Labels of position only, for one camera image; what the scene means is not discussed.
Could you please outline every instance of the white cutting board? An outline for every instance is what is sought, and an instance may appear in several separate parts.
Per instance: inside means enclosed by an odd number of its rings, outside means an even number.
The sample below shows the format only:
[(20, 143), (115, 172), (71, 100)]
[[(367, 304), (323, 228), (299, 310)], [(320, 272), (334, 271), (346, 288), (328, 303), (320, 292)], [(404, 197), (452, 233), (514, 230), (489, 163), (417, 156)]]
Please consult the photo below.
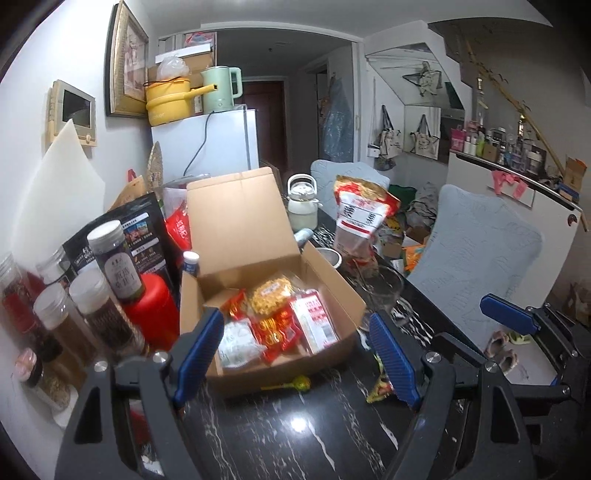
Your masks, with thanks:
[(30, 183), (12, 236), (19, 265), (36, 273), (85, 224), (104, 213), (105, 182), (86, 158), (72, 120), (58, 134)]

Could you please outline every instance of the power cord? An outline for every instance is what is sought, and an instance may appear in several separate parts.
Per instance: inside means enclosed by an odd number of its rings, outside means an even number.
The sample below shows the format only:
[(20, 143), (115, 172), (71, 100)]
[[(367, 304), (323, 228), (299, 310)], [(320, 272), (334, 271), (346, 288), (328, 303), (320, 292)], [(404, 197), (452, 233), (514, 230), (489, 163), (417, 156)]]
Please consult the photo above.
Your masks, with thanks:
[(209, 119), (211, 118), (211, 116), (214, 113), (216, 113), (216, 112), (210, 112), (210, 114), (208, 114), (208, 116), (207, 116), (207, 119), (205, 120), (205, 136), (203, 138), (203, 143), (201, 143), (201, 146), (197, 149), (197, 152), (195, 153), (195, 155), (193, 156), (193, 158), (191, 159), (191, 161), (187, 165), (187, 168), (185, 168), (185, 170), (183, 172), (183, 177), (187, 176), (187, 171), (189, 170), (189, 167), (195, 161), (195, 158), (197, 158), (197, 155), (199, 155), (199, 152), (201, 152), (201, 150), (205, 146), (205, 142), (207, 141), (207, 124), (209, 123)]

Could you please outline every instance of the snack package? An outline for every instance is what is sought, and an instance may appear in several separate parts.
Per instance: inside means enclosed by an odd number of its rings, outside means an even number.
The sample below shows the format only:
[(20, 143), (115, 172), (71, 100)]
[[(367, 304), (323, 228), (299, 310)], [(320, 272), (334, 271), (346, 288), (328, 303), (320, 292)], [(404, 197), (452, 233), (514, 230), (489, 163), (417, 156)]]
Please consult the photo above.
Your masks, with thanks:
[(191, 233), (187, 204), (183, 202), (174, 213), (165, 220), (166, 231), (181, 252), (191, 250)]
[(246, 290), (241, 289), (236, 295), (224, 303), (220, 310), (230, 320), (242, 320), (248, 318), (249, 305), (246, 300)]
[(248, 295), (248, 301), (258, 318), (269, 318), (290, 297), (301, 289), (301, 280), (293, 274), (279, 272), (265, 283), (253, 289)]
[(121, 221), (138, 272), (156, 273), (171, 291), (178, 291), (180, 276), (176, 266), (177, 251), (166, 231), (154, 192), (104, 213), (87, 223), (63, 244), (66, 256), (76, 273), (85, 268), (98, 268), (86, 236), (109, 220)]
[(237, 320), (226, 324), (217, 352), (224, 368), (240, 368), (256, 360), (267, 350), (256, 341), (251, 321)]
[(367, 180), (337, 175), (335, 199), (339, 206), (334, 248), (347, 264), (359, 267), (375, 263), (371, 245), (376, 230), (386, 217), (394, 215), (400, 200), (380, 185)]
[(293, 298), (290, 307), (306, 337), (310, 352), (318, 353), (337, 342), (335, 330), (317, 290), (307, 290), (302, 296)]
[(283, 307), (272, 317), (254, 322), (252, 331), (257, 341), (267, 347), (262, 357), (268, 364), (273, 363), (281, 352), (296, 346), (302, 335), (289, 307)]
[(402, 257), (404, 259), (404, 271), (410, 273), (417, 266), (418, 261), (421, 259), (421, 255), (425, 250), (425, 245), (413, 245), (411, 247), (402, 248)]

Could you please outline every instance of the dark wooden door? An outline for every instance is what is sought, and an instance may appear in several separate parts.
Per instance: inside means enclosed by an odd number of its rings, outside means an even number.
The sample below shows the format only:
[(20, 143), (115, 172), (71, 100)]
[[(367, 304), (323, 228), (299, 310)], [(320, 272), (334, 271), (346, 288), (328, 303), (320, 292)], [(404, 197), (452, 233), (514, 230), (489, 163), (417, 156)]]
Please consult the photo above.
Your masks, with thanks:
[(285, 140), (285, 104), (283, 82), (246, 82), (243, 95), (235, 103), (245, 103), (256, 110), (256, 136), (259, 158), (287, 171)]

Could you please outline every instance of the white jar lid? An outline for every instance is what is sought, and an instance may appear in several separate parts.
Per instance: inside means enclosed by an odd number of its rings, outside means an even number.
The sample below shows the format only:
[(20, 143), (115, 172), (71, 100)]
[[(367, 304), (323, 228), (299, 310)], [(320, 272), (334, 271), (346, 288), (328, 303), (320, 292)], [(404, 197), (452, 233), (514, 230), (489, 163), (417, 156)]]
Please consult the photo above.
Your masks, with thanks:
[(109, 300), (107, 280), (97, 268), (82, 271), (72, 281), (69, 292), (82, 315), (97, 311)]
[(100, 255), (113, 250), (114, 245), (122, 243), (125, 240), (125, 234), (121, 222), (111, 220), (92, 230), (86, 236), (86, 240), (92, 252)]
[(187, 250), (183, 252), (183, 260), (189, 265), (197, 265), (199, 263), (199, 254)]
[(47, 330), (53, 330), (67, 317), (66, 291), (60, 283), (49, 285), (35, 300), (33, 310)]

